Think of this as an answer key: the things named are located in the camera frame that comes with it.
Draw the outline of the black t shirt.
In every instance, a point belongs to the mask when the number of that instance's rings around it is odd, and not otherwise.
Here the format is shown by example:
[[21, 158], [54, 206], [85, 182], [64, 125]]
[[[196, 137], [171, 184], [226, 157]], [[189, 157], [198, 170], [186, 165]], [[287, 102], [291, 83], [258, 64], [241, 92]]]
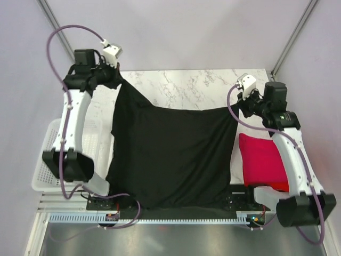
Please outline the black t shirt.
[[236, 105], [207, 110], [154, 106], [124, 81], [115, 103], [106, 180], [147, 209], [222, 204], [231, 181]]

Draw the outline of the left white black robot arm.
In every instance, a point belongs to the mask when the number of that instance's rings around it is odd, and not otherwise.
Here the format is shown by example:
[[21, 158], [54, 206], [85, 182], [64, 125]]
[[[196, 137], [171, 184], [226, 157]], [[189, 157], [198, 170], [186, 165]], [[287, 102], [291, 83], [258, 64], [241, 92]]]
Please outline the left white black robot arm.
[[98, 203], [106, 210], [117, 204], [115, 194], [109, 192], [109, 183], [95, 172], [94, 160], [82, 149], [85, 117], [94, 91], [99, 85], [116, 89], [123, 81], [118, 57], [122, 49], [116, 45], [104, 47], [102, 53], [95, 49], [74, 52], [73, 64], [62, 81], [64, 90], [63, 112], [58, 135], [51, 150], [42, 153], [42, 160], [59, 180], [62, 193], [65, 183], [73, 182], [99, 196]]

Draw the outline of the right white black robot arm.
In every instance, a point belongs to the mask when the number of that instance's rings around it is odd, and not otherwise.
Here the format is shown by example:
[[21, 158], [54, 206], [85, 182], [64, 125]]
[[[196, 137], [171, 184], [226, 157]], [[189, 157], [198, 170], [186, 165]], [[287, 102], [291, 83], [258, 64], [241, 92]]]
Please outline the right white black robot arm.
[[267, 82], [259, 94], [256, 79], [247, 75], [237, 81], [237, 105], [245, 118], [262, 119], [277, 147], [285, 168], [289, 191], [279, 192], [269, 186], [257, 186], [244, 196], [245, 206], [256, 210], [261, 205], [277, 214], [283, 227], [322, 226], [336, 206], [334, 194], [327, 194], [308, 160], [298, 117], [288, 111], [287, 87], [281, 82]]

